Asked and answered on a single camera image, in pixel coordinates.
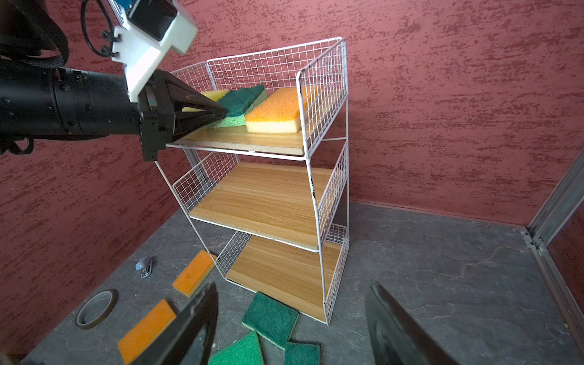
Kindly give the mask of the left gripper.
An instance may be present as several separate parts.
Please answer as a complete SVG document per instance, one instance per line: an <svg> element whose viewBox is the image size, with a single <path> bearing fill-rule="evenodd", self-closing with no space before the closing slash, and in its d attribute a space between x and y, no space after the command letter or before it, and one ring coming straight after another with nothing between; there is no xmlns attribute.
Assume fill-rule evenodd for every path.
<svg viewBox="0 0 584 365"><path fill-rule="evenodd" d="M140 142L144 161L172 141L223 120L228 110L167 71L156 70L138 95Z"/></svg>

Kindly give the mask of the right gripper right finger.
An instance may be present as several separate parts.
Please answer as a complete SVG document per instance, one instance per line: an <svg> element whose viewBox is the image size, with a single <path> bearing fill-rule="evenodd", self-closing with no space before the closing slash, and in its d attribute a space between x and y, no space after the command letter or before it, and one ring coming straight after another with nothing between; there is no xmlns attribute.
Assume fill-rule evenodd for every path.
<svg viewBox="0 0 584 365"><path fill-rule="evenodd" d="M456 364L378 282L370 284L365 313L376 364Z"/></svg>

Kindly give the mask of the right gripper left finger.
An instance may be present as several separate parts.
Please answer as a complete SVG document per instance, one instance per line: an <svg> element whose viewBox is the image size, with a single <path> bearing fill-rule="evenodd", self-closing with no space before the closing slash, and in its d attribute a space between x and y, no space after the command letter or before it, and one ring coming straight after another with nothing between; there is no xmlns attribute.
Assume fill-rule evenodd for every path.
<svg viewBox="0 0 584 365"><path fill-rule="evenodd" d="M206 284L179 316L132 362L207 364L217 328L217 286Z"/></svg>

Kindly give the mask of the yellow sponge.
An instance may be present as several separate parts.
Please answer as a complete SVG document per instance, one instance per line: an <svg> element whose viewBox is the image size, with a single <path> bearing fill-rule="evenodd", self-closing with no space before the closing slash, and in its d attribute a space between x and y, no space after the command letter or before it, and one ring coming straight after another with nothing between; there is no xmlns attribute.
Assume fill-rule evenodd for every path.
<svg viewBox="0 0 584 365"><path fill-rule="evenodd" d="M213 100L214 102L218 102L228 92L229 92L229 90L225 89L225 90L220 90L220 91L201 91L200 94L202 94L203 96L207 97L210 100ZM192 112L192 113L194 113L194 112L202 112L201 109L196 109L196 108L187 107L187 106L185 106L184 108L182 108L182 111L183 112Z"/></svg>

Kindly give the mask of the white wire shelf rack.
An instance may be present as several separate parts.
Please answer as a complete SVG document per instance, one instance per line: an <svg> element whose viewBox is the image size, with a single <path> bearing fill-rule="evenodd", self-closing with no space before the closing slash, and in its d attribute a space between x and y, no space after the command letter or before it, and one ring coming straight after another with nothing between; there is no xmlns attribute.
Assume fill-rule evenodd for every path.
<svg viewBox="0 0 584 365"><path fill-rule="evenodd" d="M212 223L194 219L189 212L242 162L305 167L310 190L315 192L312 169L322 167L313 165L313 157L319 146L329 140L328 133L337 116L348 113L348 61L344 38L338 36L273 50L209 59L179 68L175 74L200 91L250 88L255 85L264 85L269 93L281 88L322 88L308 110L301 112L305 151L302 157L219 148L178 147L185 152L190 169L180 178L167 179L167 185L193 230L197 230L202 223ZM332 320L349 251L348 225L336 224L334 221L339 204L346 202L349 197L349 137L341 135L333 138L332 143L339 148L339 153L334 164L326 168L332 170L331 177L321 201L313 199L318 237L316 252L321 254L326 242L342 246L329 293L322 295L325 312L331 316L329 322L324 322L326 324ZM216 254L214 265L226 281L243 287L227 279L227 273L250 238L257 235L227 229L232 230L232 236Z"/></svg>

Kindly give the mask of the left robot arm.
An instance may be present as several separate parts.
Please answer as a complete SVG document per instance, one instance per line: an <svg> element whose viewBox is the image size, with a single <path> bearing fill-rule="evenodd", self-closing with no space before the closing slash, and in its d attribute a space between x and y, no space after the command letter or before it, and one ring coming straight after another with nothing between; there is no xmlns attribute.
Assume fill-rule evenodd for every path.
<svg viewBox="0 0 584 365"><path fill-rule="evenodd" d="M87 141L136 135L146 161L226 117L219 103L159 68L185 53L198 29L176 1L111 1L100 6L118 26L103 32L98 55L122 75L67 68L68 40L43 1L1 3L1 151L28 155L38 139Z"/></svg>

